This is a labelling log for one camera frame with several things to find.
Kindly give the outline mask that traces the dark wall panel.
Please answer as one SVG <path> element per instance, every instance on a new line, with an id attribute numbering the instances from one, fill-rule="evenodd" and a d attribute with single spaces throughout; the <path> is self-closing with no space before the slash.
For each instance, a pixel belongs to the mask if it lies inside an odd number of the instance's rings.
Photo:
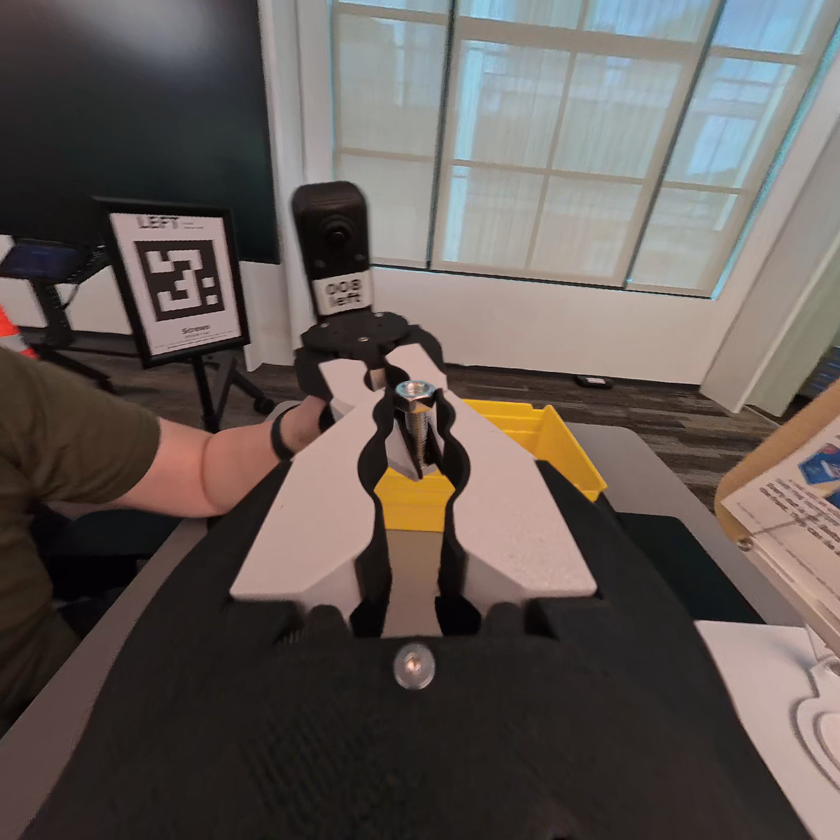
<path id="1" fill-rule="evenodd" d="M 226 208 L 280 262 L 256 1 L 2 1 L 1 233 L 100 238 L 94 197 Z"/>

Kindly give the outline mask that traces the black tablet stand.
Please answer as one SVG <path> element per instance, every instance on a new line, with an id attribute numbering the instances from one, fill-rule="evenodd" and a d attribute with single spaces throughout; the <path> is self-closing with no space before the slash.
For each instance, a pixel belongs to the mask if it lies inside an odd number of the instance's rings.
<path id="1" fill-rule="evenodd" d="M 74 301 L 83 282 L 110 265 L 108 251 L 104 245 L 95 245 L 91 248 L 76 247 L 85 249 L 89 253 L 89 258 L 84 268 L 73 277 L 72 282 L 54 284 L 42 280 L 29 281 L 46 320 L 45 332 L 41 341 L 36 344 L 36 351 L 42 360 L 78 374 L 90 380 L 99 389 L 114 394 L 113 384 L 107 374 L 73 360 L 61 352 L 68 350 L 76 339 L 67 315 L 69 305 Z"/>

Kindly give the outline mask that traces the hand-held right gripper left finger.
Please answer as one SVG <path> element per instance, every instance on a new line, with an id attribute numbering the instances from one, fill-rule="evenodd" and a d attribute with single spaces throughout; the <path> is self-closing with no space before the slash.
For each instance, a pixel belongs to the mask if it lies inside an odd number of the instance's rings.
<path id="1" fill-rule="evenodd" d="M 385 390 L 360 403 L 290 463 L 229 594 L 333 606 L 358 637 L 380 637 L 392 589 L 382 502 L 385 441 L 394 427 Z"/>

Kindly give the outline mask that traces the black wristband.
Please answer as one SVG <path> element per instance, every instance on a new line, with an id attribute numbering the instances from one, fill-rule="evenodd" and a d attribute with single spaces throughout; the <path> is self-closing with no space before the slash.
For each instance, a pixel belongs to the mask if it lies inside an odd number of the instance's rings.
<path id="1" fill-rule="evenodd" d="M 278 461 L 281 463 L 287 463 L 291 461 L 295 456 L 295 452 L 287 446 L 282 437 L 282 421 L 286 415 L 288 415 L 299 405 L 299 401 L 288 401 L 281 403 L 277 405 L 275 409 L 270 413 L 270 415 L 268 415 L 268 417 L 266 418 L 266 423 L 269 425 L 270 445 Z"/>

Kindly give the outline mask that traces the yellow plastic bin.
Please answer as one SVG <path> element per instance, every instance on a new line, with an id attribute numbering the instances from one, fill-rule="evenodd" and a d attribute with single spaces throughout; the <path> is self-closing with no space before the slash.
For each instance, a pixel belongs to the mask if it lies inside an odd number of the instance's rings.
<path id="1" fill-rule="evenodd" d="M 535 459 L 557 469 L 583 496 L 596 502 L 607 484 L 583 447 L 552 406 L 536 408 L 521 402 L 466 400 Z M 377 485 L 387 530 L 442 532 L 445 509 L 454 488 L 435 472 L 414 482 L 388 469 Z"/>

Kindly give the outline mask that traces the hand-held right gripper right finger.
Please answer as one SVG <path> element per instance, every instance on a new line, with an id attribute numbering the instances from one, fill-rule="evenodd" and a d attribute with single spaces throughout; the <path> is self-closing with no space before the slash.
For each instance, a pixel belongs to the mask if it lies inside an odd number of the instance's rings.
<path id="1" fill-rule="evenodd" d="M 562 475 L 452 391 L 436 394 L 444 512 L 434 609 L 445 637 L 478 634 L 499 604 L 587 599 L 597 583 L 554 490 Z"/>

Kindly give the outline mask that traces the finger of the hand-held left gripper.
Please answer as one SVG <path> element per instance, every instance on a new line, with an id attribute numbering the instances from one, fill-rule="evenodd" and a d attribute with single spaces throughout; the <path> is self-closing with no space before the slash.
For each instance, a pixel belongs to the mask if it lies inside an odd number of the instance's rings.
<path id="1" fill-rule="evenodd" d="M 389 387 L 405 381 L 423 381 L 435 385 L 437 391 L 448 388 L 446 373 L 438 366 L 422 345 L 400 345 L 384 356 L 385 374 Z"/>
<path id="2" fill-rule="evenodd" d="M 393 428 L 385 439 L 387 465 L 411 481 L 425 477 L 425 466 L 418 458 L 418 443 L 408 421 L 407 410 L 396 396 L 396 385 L 406 380 L 386 361 L 370 370 L 362 360 L 331 360 L 319 365 L 330 392 L 333 417 L 339 421 L 364 402 L 369 392 L 384 390 L 393 402 Z"/>

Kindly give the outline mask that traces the silver bolt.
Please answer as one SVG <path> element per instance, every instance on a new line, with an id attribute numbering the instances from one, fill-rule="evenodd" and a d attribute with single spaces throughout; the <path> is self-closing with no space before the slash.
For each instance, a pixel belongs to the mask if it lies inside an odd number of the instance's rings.
<path id="1" fill-rule="evenodd" d="M 424 477 L 427 467 L 427 436 L 431 406 L 422 402 L 410 402 L 405 409 L 406 431 L 411 442 L 413 461 L 420 478 Z"/>

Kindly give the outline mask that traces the large gridded window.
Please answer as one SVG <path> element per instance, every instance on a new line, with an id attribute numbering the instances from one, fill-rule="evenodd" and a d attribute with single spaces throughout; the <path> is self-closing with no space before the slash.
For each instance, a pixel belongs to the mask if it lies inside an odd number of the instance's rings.
<path id="1" fill-rule="evenodd" d="M 331 2 L 376 266 L 719 296 L 834 1 Z"/>

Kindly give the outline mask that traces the dark tablet screen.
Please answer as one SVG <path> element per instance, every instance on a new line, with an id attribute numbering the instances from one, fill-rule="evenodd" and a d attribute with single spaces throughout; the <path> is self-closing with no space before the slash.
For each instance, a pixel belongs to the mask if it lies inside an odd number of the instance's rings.
<path id="1" fill-rule="evenodd" d="M 52 284 L 72 282 L 87 264 L 84 248 L 32 239 L 17 241 L 1 263 L 1 277 L 42 280 Z"/>

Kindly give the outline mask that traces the orange white striped object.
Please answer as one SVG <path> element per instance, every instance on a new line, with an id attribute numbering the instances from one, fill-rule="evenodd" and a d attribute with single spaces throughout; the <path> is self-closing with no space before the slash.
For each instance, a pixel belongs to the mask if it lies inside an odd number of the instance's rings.
<path id="1" fill-rule="evenodd" d="M 0 308 L 1 346 L 29 359 L 37 360 L 38 354 L 27 344 L 18 326 L 10 320 L 3 306 Z"/>

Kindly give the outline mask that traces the black sign stand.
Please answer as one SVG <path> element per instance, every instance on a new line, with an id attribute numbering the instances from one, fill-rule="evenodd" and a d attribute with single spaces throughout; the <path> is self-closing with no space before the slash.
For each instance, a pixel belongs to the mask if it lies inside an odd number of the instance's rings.
<path id="1" fill-rule="evenodd" d="M 258 415 L 267 417 L 277 406 L 274 400 L 239 369 L 240 356 L 238 350 L 226 350 L 196 354 L 190 358 L 202 409 L 203 426 L 211 434 L 217 434 L 221 430 L 225 408 L 233 388 L 252 399 L 253 409 Z"/>

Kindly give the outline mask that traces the person's left hand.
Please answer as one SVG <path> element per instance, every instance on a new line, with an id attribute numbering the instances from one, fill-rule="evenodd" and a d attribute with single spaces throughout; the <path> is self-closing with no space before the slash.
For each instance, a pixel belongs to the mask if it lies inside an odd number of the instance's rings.
<path id="1" fill-rule="evenodd" d="M 289 449 L 295 454 L 308 447 L 322 434 L 322 415 L 329 404 L 308 395 L 289 411 L 282 425 L 282 434 Z"/>

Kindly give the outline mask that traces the framed marker sign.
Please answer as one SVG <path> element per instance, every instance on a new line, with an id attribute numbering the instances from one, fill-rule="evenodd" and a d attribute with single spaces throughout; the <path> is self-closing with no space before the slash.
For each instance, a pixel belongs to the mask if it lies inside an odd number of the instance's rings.
<path id="1" fill-rule="evenodd" d="M 144 369 L 250 344 L 230 209 L 92 201 Z"/>

